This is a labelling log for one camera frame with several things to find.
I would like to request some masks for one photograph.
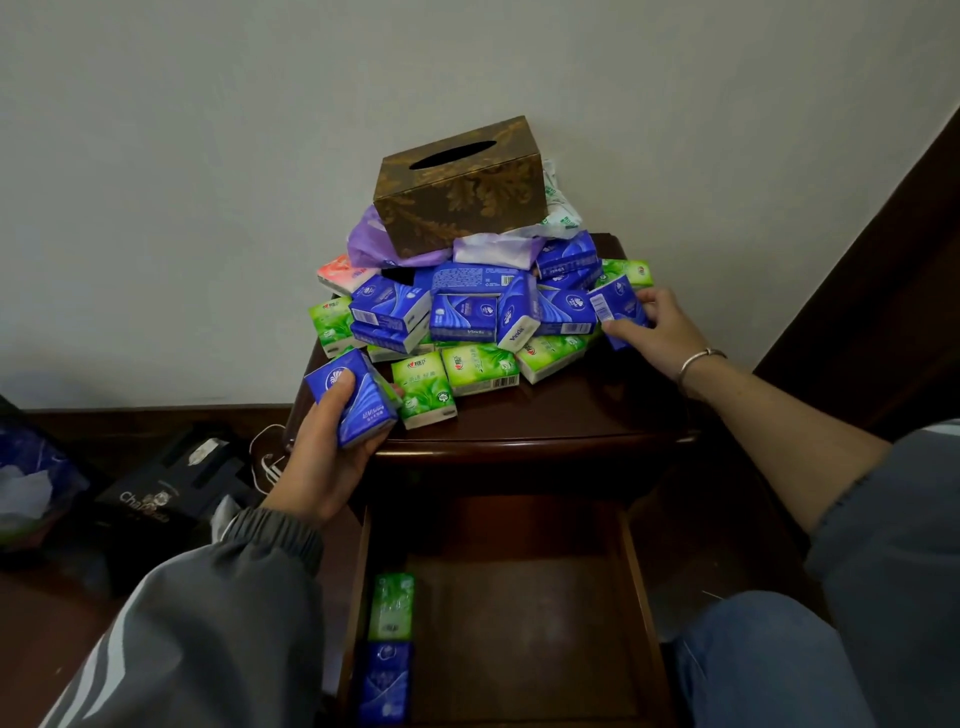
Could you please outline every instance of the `open drawer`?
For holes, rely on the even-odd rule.
[[[408,722],[674,725],[622,507],[557,496],[367,509],[338,710],[356,723],[371,584],[416,578]]]

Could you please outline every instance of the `knee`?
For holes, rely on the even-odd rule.
[[[762,651],[819,650],[839,643],[829,624],[789,596],[775,592],[744,592],[710,607],[690,629],[703,644],[736,644]]]

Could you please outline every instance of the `white cable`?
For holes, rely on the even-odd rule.
[[[253,435],[253,439],[250,440],[250,450],[249,450],[250,457],[253,458],[253,443],[256,442],[256,439],[260,435],[262,435],[271,427],[284,427],[284,426],[286,425],[267,425],[266,427],[261,429],[259,432],[257,432],[255,435]],[[283,474],[283,471],[280,468],[278,468],[276,465],[267,465],[265,462],[263,462],[265,459],[266,459],[265,457],[260,458],[260,466],[263,468],[264,472],[267,474],[267,479],[270,481],[271,490],[273,490],[273,486],[275,486],[276,482],[280,480],[280,476]],[[263,490],[263,488],[260,487],[260,484],[256,481],[256,464],[253,462],[250,463],[250,472],[253,475],[253,487],[256,488],[264,496],[268,496],[270,494],[270,491]]]

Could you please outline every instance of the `gray jacket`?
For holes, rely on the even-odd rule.
[[[321,711],[320,535],[241,513],[151,571],[43,728],[310,726]],[[880,725],[960,716],[960,421],[899,441],[824,516],[807,567]]]

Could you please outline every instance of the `hand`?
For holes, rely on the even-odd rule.
[[[290,514],[320,528],[346,505],[367,461],[387,432],[354,448],[337,448],[337,426],[356,379],[344,370],[318,404],[303,418],[290,462],[261,508]]]
[[[620,319],[605,321],[603,330],[631,344],[661,374],[676,381],[684,362],[707,348],[707,339],[680,310],[669,288],[642,288],[636,297],[647,318],[657,327],[640,327],[632,321]]]

